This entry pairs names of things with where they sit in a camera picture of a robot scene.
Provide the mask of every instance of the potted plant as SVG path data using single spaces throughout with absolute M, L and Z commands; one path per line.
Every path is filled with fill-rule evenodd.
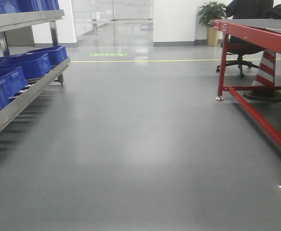
M 207 45 L 216 46 L 218 40 L 218 30 L 209 27 L 209 23 L 212 19 L 225 19 L 227 18 L 224 12 L 226 7 L 223 3 L 218 3 L 217 1 L 210 1 L 209 3 L 204 3 L 199 7 L 198 16 L 201 16 L 199 23 L 202 23 L 207 27 Z

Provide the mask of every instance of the glass wall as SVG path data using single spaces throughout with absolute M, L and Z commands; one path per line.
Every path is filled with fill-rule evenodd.
M 153 0 L 72 0 L 79 45 L 152 46 Z

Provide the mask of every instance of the red table frame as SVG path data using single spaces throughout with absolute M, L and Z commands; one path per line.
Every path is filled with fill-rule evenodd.
M 217 100 L 222 101 L 222 94 L 228 91 L 247 111 L 248 114 L 266 131 L 266 133 L 281 147 L 281 134 L 269 124 L 237 91 L 256 90 L 256 89 L 274 89 L 281 90 L 281 86 L 225 86 L 225 68 L 227 50 L 246 49 L 248 46 L 231 46 L 228 43 L 229 35 L 241 38 L 256 46 L 281 53 L 281 34 L 265 29 L 244 26 L 230 22 L 230 20 L 213 20 L 213 28 L 223 32 L 223 51 L 220 67 L 220 79 L 217 91 Z

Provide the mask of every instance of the green exit sign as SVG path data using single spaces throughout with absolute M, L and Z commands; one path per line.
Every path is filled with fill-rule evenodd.
M 105 56 L 127 56 L 127 53 L 92 53 L 90 56 L 99 56 L 99 57 L 105 57 Z

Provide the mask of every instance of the red and white striped cone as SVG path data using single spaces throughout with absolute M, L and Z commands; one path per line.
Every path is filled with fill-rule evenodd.
M 275 60 L 276 52 L 271 50 L 264 50 L 258 73 L 252 83 L 252 86 L 268 86 L 274 87 L 275 84 Z M 251 90 L 246 91 L 244 96 L 253 100 L 265 101 L 281 101 L 281 93 L 276 90 Z

